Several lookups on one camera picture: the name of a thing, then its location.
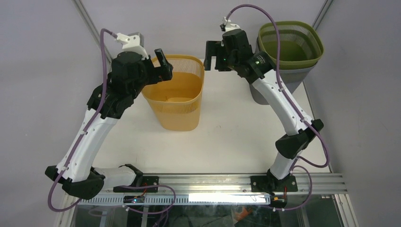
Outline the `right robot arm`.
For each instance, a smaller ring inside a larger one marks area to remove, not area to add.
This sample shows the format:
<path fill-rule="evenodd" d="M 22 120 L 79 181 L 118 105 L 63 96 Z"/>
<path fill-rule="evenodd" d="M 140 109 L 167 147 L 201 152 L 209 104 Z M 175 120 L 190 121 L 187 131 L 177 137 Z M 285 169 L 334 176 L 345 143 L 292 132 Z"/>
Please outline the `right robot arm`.
<path fill-rule="evenodd" d="M 252 51 L 244 30 L 225 32 L 221 41 L 207 41 L 205 70 L 210 70 L 212 57 L 216 58 L 216 70 L 234 70 L 253 86 L 267 100 L 284 127 L 285 135 L 275 142 L 278 153 L 273 165 L 261 181 L 256 181 L 258 191 L 278 192 L 289 181 L 290 171 L 300 153 L 323 128 L 323 122 L 304 113 L 292 94 L 287 92 L 268 54 Z"/>

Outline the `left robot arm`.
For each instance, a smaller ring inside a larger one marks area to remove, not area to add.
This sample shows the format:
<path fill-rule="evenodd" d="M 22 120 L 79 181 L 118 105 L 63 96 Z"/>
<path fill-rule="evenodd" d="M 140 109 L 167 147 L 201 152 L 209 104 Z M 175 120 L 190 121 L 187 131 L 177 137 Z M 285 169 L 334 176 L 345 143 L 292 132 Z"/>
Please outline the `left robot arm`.
<path fill-rule="evenodd" d="M 112 60 L 103 83 L 94 89 L 87 102 L 85 118 L 73 145 L 59 164 L 45 171 L 67 194 L 89 200 L 104 189 L 112 188 L 115 192 L 141 189 L 143 173 L 133 165 L 98 168 L 93 167 L 93 162 L 112 127 L 142 89 L 171 80 L 173 66 L 161 49 L 156 49 L 155 54 L 159 66 L 131 51 L 121 52 Z"/>

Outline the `yellow plastic basket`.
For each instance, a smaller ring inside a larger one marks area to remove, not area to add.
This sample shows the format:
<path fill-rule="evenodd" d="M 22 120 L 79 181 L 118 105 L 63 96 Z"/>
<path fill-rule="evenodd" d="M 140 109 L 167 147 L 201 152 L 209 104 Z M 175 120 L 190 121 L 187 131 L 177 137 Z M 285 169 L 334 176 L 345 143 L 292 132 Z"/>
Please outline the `yellow plastic basket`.
<path fill-rule="evenodd" d="M 147 100 L 160 125 L 170 131 L 192 131 L 200 121 L 205 70 L 200 59 L 170 54 L 173 66 L 169 81 L 145 86 Z"/>

